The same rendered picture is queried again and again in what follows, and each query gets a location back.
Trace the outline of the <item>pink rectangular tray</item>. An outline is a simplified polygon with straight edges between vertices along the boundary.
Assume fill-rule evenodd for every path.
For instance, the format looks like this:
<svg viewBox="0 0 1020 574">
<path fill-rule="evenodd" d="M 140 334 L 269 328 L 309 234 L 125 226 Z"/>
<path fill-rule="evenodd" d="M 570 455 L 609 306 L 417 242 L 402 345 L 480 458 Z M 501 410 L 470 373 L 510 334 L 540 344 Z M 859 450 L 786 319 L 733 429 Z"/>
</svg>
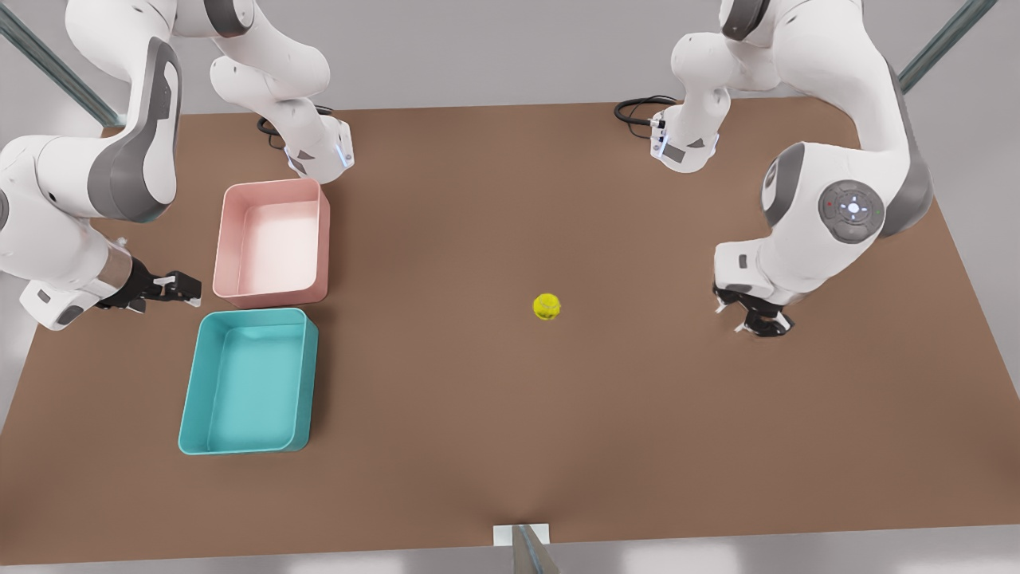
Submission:
<svg viewBox="0 0 1020 574">
<path fill-rule="evenodd" d="M 238 309 L 328 294 L 332 206 L 314 179 L 236 184 L 223 196 L 212 290 Z"/>
</svg>

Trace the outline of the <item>teal rectangular tray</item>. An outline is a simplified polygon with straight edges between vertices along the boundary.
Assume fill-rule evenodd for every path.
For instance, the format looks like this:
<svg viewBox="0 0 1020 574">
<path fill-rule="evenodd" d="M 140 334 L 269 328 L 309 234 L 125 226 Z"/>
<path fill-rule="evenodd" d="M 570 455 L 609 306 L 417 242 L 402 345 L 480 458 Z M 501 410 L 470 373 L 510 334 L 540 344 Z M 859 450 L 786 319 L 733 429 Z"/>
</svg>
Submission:
<svg viewBox="0 0 1020 574">
<path fill-rule="evenodd" d="M 178 450 L 294 453 L 309 440 L 320 330 L 302 309 L 222 310 L 199 325 Z"/>
</svg>

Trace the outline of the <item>silver frame post with foot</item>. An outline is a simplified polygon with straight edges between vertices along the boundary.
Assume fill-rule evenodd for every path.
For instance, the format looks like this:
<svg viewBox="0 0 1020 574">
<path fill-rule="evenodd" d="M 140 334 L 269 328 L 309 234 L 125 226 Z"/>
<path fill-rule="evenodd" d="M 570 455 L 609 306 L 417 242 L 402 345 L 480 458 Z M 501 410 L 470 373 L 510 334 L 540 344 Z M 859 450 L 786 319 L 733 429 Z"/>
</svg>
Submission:
<svg viewBox="0 0 1020 574">
<path fill-rule="evenodd" d="M 512 574 L 562 574 L 549 553 L 549 524 L 495 525 L 495 546 L 512 547 Z"/>
</svg>

